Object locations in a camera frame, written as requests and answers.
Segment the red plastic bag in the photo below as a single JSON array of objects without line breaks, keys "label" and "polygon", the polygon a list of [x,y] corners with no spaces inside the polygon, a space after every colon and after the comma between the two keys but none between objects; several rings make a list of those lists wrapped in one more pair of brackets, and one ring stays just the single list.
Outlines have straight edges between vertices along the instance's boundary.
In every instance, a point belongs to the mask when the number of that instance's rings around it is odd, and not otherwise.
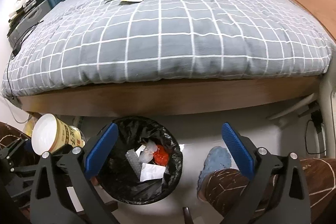
[{"label": "red plastic bag", "polygon": [[153,153],[153,159],[156,165],[167,166],[169,162],[169,154],[162,145],[157,144],[157,150]]}]

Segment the blue slipper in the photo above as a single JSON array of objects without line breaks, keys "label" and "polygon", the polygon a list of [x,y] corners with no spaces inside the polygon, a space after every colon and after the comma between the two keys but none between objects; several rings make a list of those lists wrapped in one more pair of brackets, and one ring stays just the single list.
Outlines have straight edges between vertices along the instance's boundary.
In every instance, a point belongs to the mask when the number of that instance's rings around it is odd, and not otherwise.
[{"label": "blue slipper", "polygon": [[205,178],[215,171],[231,168],[232,160],[228,149],[220,146],[213,147],[204,162],[203,169],[198,177],[197,191],[201,189]]}]

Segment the grey suitcase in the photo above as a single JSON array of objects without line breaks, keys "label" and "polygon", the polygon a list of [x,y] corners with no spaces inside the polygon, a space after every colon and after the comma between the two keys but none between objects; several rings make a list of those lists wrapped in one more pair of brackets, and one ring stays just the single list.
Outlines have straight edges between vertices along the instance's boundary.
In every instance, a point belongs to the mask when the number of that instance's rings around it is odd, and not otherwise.
[{"label": "grey suitcase", "polygon": [[23,35],[33,25],[37,24],[44,16],[50,12],[49,2],[44,0],[41,4],[29,11],[8,34],[8,40],[12,48],[23,39]]}]

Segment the yellow instant noodle cup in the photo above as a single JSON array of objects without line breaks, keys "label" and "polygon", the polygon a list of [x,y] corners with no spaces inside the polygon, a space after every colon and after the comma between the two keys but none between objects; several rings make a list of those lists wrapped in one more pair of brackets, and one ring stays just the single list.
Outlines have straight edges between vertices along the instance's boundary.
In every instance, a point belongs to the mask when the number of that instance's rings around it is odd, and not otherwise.
[{"label": "yellow instant noodle cup", "polygon": [[68,144],[84,147],[85,140],[77,127],[64,123],[53,114],[45,114],[33,128],[31,144],[34,152],[41,156],[44,152],[54,153]]}]

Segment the grey checked bed sheet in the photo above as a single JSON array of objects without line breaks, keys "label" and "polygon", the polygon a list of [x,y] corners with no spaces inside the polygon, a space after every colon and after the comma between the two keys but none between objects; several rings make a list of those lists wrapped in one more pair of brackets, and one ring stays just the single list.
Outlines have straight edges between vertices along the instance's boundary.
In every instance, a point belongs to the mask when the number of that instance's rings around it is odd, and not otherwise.
[{"label": "grey checked bed sheet", "polygon": [[335,44],[289,0],[66,0],[2,76],[4,97],[89,84],[325,73]]}]

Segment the wooden bed frame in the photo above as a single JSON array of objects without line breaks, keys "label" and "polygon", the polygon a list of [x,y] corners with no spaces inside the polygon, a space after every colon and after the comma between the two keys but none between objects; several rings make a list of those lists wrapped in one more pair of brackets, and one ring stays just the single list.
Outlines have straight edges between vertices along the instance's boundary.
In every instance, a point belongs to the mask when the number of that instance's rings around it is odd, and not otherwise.
[{"label": "wooden bed frame", "polygon": [[183,115],[265,105],[308,96],[319,76],[251,80],[162,80],[88,85],[20,97],[29,113],[85,117]]}]

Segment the clear plastic bag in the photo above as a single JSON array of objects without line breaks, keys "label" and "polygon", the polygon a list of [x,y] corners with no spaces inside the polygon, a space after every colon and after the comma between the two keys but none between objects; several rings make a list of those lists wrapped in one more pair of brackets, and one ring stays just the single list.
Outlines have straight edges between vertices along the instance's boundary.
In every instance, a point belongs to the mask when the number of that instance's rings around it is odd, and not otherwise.
[{"label": "clear plastic bag", "polygon": [[139,162],[149,163],[153,160],[153,153],[157,150],[157,145],[153,141],[148,141],[136,151]]}]

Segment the white crumpled paper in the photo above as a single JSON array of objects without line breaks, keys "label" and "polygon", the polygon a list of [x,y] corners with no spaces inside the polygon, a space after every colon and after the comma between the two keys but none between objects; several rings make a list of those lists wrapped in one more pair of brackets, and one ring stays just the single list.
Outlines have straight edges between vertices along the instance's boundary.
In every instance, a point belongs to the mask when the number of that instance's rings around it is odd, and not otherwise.
[{"label": "white crumpled paper", "polygon": [[140,182],[144,182],[149,180],[162,179],[165,170],[165,166],[143,163],[139,180]]}]

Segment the black trash bin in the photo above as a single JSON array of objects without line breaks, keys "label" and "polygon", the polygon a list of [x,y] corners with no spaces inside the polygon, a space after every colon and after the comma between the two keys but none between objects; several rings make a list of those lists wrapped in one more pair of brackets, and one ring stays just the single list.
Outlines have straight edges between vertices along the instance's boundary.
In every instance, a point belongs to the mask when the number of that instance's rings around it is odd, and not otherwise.
[{"label": "black trash bin", "polygon": [[129,116],[113,121],[118,139],[97,180],[114,199],[131,205],[163,200],[177,187],[183,155],[175,137],[158,122]]}]

